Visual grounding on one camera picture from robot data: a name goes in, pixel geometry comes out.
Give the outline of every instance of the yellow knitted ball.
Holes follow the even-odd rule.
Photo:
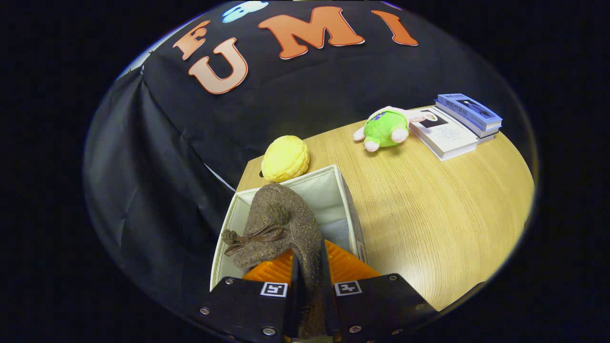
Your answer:
[[[296,178],[308,167],[309,149],[304,141],[294,135],[285,135],[274,140],[260,164],[263,177],[273,182]]]

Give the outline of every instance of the green stuffed animal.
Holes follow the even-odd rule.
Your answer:
[[[386,106],[370,115],[366,124],[354,133],[354,140],[364,139],[364,148],[371,152],[394,146],[409,136],[409,122],[424,120],[420,112]]]

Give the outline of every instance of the wooden table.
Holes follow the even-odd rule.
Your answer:
[[[504,263],[529,215],[534,182],[515,146],[499,133],[441,162],[413,133],[375,153],[354,142],[365,120],[304,141],[308,172],[337,164],[361,220],[368,261],[399,273],[440,311]],[[262,187],[262,156],[237,191]]]

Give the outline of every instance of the brown fuzzy stuffed animal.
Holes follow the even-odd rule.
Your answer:
[[[259,233],[265,227],[275,228]],[[235,252],[234,264],[244,274],[263,261],[280,257],[292,249],[303,270],[307,290],[308,310],[303,314],[299,338],[308,339],[325,333],[324,304],[321,294],[320,250],[322,233],[314,213],[292,189],[280,184],[269,184],[256,192],[248,215],[244,236],[281,236],[270,242],[249,240]],[[239,238],[235,231],[223,232],[222,239],[233,245]]]

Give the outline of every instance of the blue book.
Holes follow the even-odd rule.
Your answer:
[[[438,102],[449,108],[451,115],[458,114],[457,119],[464,118],[482,131],[491,131],[502,125],[499,115],[464,94],[439,94]]]

